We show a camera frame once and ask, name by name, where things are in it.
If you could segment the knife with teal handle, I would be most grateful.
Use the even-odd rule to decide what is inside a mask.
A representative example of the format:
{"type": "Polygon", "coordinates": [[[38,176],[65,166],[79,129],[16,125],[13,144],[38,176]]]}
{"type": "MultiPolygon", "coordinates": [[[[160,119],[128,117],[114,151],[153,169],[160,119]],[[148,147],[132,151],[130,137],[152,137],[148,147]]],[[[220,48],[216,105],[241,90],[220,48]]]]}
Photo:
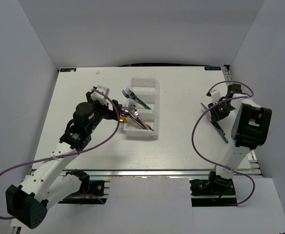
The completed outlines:
{"type": "Polygon", "coordinates": [[[220,125],[217,122],[212,122],[213,127],[215,128],[215,130],[217,131],[217,133],[220,135],[220,137],[222,138],[222,140],[228,144],[228,140],[225,137],[225,132],[224,130],[220,127],[220,125]]]}

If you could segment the gold spoon ornate handle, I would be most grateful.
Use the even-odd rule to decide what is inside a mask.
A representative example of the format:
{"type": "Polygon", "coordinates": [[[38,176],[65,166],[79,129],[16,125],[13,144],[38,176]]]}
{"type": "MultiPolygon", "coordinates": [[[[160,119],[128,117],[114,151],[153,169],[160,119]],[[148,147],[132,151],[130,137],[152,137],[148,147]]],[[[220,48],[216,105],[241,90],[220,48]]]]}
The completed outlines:
{"type": "Polygon", "coordinates": [[[121,117],[120,118],[120,123],[122,124],[128,124],[128,125],[131,125],[137,129],[144,129],[144,130],[153,130],[150,125],[143,125],[141,124],[140,122],[138,121],[135,121],[135,120],[128,120],[127,118],[124,118],[124,117],[121,117]]]}

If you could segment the purple metallic spoon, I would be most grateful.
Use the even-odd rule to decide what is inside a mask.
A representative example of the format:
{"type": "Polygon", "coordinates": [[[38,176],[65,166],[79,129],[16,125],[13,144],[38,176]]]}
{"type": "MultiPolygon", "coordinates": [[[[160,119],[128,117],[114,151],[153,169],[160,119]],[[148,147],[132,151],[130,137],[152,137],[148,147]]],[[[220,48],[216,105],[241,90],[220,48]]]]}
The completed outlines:
{"type": "Polygon", "coordinates": [[[139,122],[133,115],[125,110],[121,110],[120,112],[120,123],[129,124],[137,129],[144,129],[147,130],[141,122],[139,122]]]}

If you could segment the silver spoon green handle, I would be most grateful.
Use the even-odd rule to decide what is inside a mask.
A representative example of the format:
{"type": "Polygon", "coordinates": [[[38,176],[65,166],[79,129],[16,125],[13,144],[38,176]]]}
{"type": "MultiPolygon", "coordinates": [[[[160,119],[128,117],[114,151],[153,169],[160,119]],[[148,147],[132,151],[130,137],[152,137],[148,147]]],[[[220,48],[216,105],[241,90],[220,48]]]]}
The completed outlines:
{"type": "Polygon", "coordinates": [[[132,112],[129,109],[121,109],[120,115],[124,118],[129,117],[140,129],[153,131],[150,125],[141,120],[139,116],[135,114],[135,112],[132,112]]]}

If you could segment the plain silver fork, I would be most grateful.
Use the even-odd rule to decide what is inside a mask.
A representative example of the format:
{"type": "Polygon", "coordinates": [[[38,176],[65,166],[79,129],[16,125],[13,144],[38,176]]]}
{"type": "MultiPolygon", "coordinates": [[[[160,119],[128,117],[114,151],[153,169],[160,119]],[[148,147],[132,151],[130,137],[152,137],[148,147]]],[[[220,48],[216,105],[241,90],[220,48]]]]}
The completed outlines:
{"type": "Polygon", "coordinates": [[[126,98],[130,98],[130,99],[133,99],[135,97],[137,97],[137,95],[132,91],[130,90],[129,88],[125,88],[122,90],[122,94],[126,97],[126,98]]]}

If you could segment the silver fork green handle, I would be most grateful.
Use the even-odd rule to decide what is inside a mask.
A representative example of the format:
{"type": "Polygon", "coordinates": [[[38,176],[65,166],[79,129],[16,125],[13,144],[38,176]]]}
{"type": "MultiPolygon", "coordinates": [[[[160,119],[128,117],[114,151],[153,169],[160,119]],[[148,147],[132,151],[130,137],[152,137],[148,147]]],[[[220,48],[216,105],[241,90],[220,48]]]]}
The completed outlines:
{"type": "Polygon", "coordinates": [[[145,102],[143,102],[141,99],[139,99],[138,97],[133,97],[133,100],[135,102],[139,103],[141,106],[143,106],[144,109],[151,110],[151,108],[145,102]]]}

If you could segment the knife with dark handle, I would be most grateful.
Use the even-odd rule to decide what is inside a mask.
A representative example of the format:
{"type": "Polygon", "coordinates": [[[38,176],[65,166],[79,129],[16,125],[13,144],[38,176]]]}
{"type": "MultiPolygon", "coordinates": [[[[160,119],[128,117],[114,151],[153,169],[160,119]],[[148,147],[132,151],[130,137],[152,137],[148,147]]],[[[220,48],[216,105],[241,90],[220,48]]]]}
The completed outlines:
{"type": "Polygon", "coordinates": [[[201,104],[201,106],[203,107],[202,112],[206,112],[205,117],[206,117],[210,122],[212,122],[210,111],[207,111],[208,107],[207,107],[205,104],[203,104],[203,103],[200,103],[200,104],[201,104]]]}

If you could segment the silver spoon pink handle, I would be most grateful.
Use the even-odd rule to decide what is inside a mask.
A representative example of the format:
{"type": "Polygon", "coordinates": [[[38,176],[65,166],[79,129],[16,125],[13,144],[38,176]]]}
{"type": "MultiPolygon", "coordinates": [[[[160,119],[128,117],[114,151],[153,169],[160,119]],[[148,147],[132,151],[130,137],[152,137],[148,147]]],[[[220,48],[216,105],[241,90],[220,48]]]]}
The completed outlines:
{"type": "Polygon", "coordinates": [[[140,117],[136,106],[133,103],[130,103],[128,106],[129,112],[131,113],[131,115],[141,124],[147,126],[148,124],[140,117]]]}

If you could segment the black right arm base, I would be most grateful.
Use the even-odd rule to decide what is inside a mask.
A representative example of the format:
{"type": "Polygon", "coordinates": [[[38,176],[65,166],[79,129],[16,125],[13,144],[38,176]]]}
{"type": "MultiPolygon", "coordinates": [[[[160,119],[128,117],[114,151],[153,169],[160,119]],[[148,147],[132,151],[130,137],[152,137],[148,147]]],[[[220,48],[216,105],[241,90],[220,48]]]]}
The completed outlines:
{"type": "Polygon", "coordinates": [[[236,206],[236,191],[232,179],[225,179],[211,171],[208,179],[190,181],[192,207],[236,206]]]}

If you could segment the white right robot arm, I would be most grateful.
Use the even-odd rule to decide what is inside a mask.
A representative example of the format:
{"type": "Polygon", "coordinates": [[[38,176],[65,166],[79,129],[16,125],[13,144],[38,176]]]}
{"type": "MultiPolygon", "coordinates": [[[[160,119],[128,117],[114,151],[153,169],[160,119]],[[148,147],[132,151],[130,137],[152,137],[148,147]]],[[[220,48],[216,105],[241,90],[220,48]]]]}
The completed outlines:
{"type": "Polygon", "coordinates": [[[251,97],[242,93],[240,84],[228,86],[227,94],[221,96],[217,90],[209,90],[208,115],[213,124],[235,113],[232,125],[229,148],[222,158],[220,165],[216,165],[210,172],[206,188],[211,194],[218,194],[224,184],[233,178],[233,172],[239,167],[244,158],[258,146],[262,146],[268,135],[272,110],[256,104],[251,97]]]}

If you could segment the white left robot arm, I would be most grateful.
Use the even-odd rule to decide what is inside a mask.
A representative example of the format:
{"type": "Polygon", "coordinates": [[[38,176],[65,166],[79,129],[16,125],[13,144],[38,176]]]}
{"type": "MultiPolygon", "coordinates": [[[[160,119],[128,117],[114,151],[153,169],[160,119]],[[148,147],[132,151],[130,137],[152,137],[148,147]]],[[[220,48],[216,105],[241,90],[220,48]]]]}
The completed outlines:
{"type": "Polygon", "coordinates": [[[48,210],[67,196],[89,192],[89,175],[84,171],[72,170],[60,182],[55,180],[83,152],[91,141],[91,134],[103,119],[119,121],[121,105],[108,98],[109,92],[109,88],[100,85],[87,92],[86,102],[76,106],[73,118],[48,161],[19,186],[11,185],[6,190],[8,213],[28,228],[40,225],[48,210]]]}

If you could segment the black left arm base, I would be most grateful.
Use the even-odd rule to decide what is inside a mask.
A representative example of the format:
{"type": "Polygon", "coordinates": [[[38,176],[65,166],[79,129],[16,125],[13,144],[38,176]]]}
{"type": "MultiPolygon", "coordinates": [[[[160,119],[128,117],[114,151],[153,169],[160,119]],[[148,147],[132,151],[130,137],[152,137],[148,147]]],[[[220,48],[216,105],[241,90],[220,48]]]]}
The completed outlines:
{"type": "Polygon", "coordinates": [[[90,180],[88,190],[68,195],[59,204],[104,205],[109,194],[110,183],[90,180]]]}

